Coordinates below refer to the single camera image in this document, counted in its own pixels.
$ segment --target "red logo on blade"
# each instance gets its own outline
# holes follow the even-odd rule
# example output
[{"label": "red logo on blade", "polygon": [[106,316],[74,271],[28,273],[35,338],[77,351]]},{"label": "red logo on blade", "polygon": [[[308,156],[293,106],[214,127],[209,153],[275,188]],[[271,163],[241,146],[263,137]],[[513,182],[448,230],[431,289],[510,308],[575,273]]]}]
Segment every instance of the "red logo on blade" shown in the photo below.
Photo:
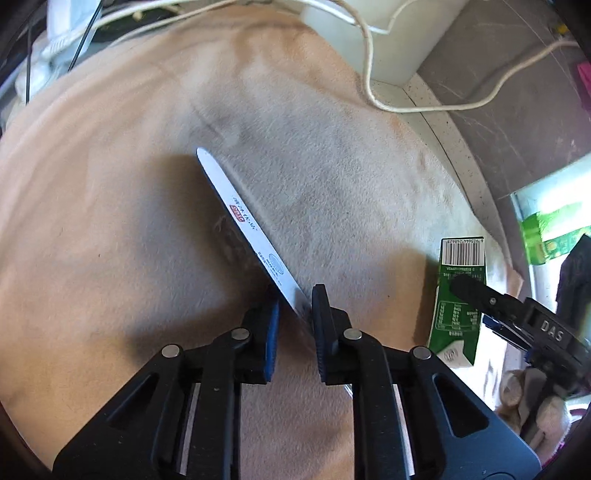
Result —
[{"label": "red logo on blade", "polygon": [[239,222],[244,222],[244,217],[242,216],[240,210],[238,210],[238,207],[236,205],[230,205],[230,210],[236,217],[236,220],[238,220]]}]

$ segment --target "metal rivet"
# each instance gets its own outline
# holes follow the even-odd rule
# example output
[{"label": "metal rivet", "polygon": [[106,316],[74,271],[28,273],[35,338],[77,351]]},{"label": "metal rivet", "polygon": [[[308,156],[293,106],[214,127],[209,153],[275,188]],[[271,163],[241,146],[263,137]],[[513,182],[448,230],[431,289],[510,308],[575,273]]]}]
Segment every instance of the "metal rivet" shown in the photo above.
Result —
[{"label": "metal rivet", "polygon": [[419,360],[429,360],[431,358],[431,350],[426,346],[418,346],[413,349],[413,355]]},{"label": "metal rivet", "polygon": [[343,332],[343,336],[347,340],[359,340],[361,338],[361,330],[357,330],[357,328],[347,328]]},{"label": "metal rivet", "polygon": [[234,340],[246,340],[250,334],[251,333],[245,328],[237,328],[232,330],[232,338]]},{"label": "metal rivet", "polygon": [[162,349],[162,356],[166,358],[174,358],[181,352],[178,345],[167,345]]}]

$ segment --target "white label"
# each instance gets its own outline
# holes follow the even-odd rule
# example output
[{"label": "white label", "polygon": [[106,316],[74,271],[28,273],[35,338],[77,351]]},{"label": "white label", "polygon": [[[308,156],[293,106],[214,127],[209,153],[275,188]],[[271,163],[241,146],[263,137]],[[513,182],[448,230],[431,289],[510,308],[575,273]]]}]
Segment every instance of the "white label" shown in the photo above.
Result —
[{"label": "white label", "polygon": [[442,240],[441,263],[454,267],[484,266],[484,239],[448,238]]},{"label": "white label", "polygon": [[437,356],[449,368],[468,368],[472,366],[464,356],[464,340],[456,340],[450,343]]}]

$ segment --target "beige blanket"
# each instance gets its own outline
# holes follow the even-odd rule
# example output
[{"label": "beige blanket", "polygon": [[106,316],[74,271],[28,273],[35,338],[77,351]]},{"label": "beige blanket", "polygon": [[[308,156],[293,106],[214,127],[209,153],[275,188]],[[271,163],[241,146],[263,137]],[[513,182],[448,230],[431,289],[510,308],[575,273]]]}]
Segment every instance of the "beige blanket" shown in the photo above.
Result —
[{"label": "beige blanket", "polygon": [[[445,169],[298,19],[228,8],[107,49],[0,142],[0,401],[47,465],[163,345],[209,343],[267,285],[214,233],[198,146],[304,291],[326,283],[386,345],[426,341],[442,237],[485,235],[489,283],[507,289]],[[484,343],[483,397],[503,349]],[[352,478],[350,398],[321,385],[287,310],[279,349],[273,382],[243,390],[243,477]]]}]

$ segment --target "clamp jaw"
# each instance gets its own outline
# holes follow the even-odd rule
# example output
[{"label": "clamp jaw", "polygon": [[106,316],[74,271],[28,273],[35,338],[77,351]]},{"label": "clamp jaw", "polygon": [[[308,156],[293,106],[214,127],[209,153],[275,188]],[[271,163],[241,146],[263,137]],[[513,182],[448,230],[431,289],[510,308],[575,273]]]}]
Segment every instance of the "clamp jaw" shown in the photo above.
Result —
[{"label": "clamp jaw", "polygon": [[210,345],[154,355],[58,454],[60,480],[236,480],[242,384],[271,380],[279,303]]},{"label": "clamp jaw", "polygon": [[431,351],[382,346],[312,293],[320,378],[352,384],[355,479],[531,479],[535,453]]}]

